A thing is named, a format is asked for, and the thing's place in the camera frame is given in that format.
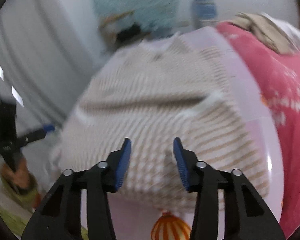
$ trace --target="pink blanket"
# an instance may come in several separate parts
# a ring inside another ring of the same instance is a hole
[[[271,109],[284,166],[280,225],[288,238],[300,225],[300,53],[279,55],[226,22],[217,29],[245,61]]]

